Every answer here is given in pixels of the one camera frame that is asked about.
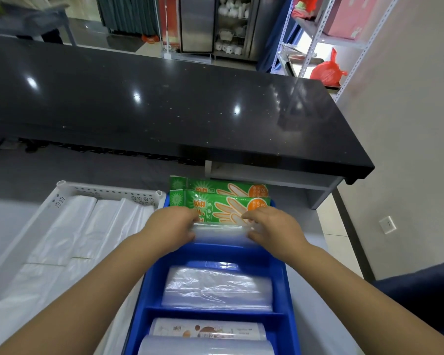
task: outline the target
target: hand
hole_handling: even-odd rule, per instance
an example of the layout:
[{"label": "hand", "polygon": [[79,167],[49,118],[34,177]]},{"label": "hand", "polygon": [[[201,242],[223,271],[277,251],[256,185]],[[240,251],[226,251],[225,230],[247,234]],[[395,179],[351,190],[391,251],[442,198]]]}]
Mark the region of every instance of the hand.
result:
[{"label": "hand", "polygon": [[254,220],[263,230],[249,232],[249,238],[260,244],[274,257],[290,264],[296,256],[311,246],[296,219],[273,207],[260,207],[242,215]]},{"label": "hand", "polygon": [[198,220],[195,209],[177,206],[158,209],[136,236],[150,241],[159,257],[165,256],[194,239],[195,234],[190,228]]}]

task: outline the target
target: white shelving unit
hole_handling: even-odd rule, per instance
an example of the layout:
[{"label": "white shelving unit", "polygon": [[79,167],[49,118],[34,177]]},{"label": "white shelving unit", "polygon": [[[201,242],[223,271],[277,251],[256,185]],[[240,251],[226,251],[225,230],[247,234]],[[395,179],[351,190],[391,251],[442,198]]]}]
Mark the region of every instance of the white shelving unit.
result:
[{"label": "white shelving unit", "polygon": [[[380,1],[385,1],[385,0],[378,0],[378,3],[380,3],[380,5],[378,5],[378,7],[383,6]],[[343,48],[352,49],[353,51],[356,51],[356,52],[352,52],[352,54],[354,55],[353,58],[356,57],[355,63],[353,63],[353,66],[350,70],[346,70],[349,73],[348,76],[341,80],[340,89],[337,91],[336,94],[332,95],[332,98],[334,99],[334,101],[337,101],[339,99],[339,97],[342,95],[342,93],[344,92],[344,89],[347,86],[347,84],[349,83],[349,81],[352,79],[353,75],[355,74],[355,71],[357,70],[358,66],[362,62],[363,58],[365,57],[366,53],[368,52],[373,41],[375,41],[376,36],[378,35],[380,29],[384,25],[387,18],[390,16],[390,13],[393,10],[393,8],[395,7],[398,0],[391,0],[390,1],[388,6],[386,7],[385,12],[383,13],[383,16],[380,18],[379,22],[377,23],[376,27],[373,29],[373,31],[370,31],[371,36],[367,41],[348,40],[348,39],[344,39],[344,38],[340,38],[340,37],[329,36],[329,35],[326,35],[323,33],[324,26],[327,22],[329,14],[331,13],[332,6],[334,5],[334,2],[335,2],[335,0],[324,0],[323,5],[321,7],[321,11],[317,15],[316,20],[314,22],[313,21],[306,21],[301,18],[297,18],[296,22],[301,26],[303,31],[307,35],[309,35],[309,37],[311,38],[311,43],[310,43],[309,48],[306,52],[306,58],[304,60],[304,64],[302,65],[301,72],[299,73],[298,77],[304,77],[306,70],[308,68],[308,65],[311,62],[311,58],[313,57],[313,54],[315,53],[316,46],[319,43],[325,43],[325,44],[329,44],[329,45],[333,45],[333,46],[341,46]],[[285,65],[283,64],[281,57],[279,56],[279,52],[281,51],[281,43],[284,39],[284,34],[286,33],[286,28],[288,26],[288,21],[290,20],[290,17],[291,17],[292,9],[293,9],[293,6],[290,7],[290,10],[289,10],[288,15],[286,17],[286,21],[284,23],[283,31],[282,31],[281,37],[280,37],[280,42],[278,44],[278,51],[277,51],[278,57],[275,58],[272,68],[271,68],[271,72],[274,72],[277,60],[280,60],[281,67],[284,71],[284,74],[287,76],[289,76],[289,74],[285,69]]]}]

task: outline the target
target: white wall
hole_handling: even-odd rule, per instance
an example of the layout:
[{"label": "white wall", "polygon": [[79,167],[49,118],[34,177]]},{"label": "white wall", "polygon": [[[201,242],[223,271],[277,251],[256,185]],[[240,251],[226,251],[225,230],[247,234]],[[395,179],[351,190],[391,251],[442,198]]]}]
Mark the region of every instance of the white wall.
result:
[{"label": "white wall", "polygon": [[444,262],[444,0],[400,0],[338,104],[376,167],[339,191],[377,279]]}]

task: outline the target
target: forearm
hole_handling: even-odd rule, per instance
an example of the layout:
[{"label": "forearm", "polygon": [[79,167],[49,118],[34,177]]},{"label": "forearm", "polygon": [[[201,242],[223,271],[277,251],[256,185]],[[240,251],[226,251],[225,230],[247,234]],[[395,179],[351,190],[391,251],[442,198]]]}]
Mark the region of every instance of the forearm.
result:
[{"label": "forearm", "polygon": [[444,355],[442,334],[321,248],[311,246],[290,265],[320,294],[366,355]]},{"label": "forearm", "polygon": [[133,286],[160,255],[145,239],[127,238],[0,346],[0,355],[92,355]]}]

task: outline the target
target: electrical outlet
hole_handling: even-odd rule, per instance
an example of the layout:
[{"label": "electrical outlet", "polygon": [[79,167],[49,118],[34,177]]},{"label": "electrical outlet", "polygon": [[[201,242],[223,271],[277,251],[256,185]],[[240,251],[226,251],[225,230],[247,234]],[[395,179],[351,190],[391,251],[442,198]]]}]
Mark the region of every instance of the electrical outlet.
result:
[{"label": "electrical outlet", "polygon": [[383,233],[388,234],[392,231],[396,230],[395,223],[393,223],[393,219],[390,216],[383,218],[379,221],[380,226],[382,227]]}]

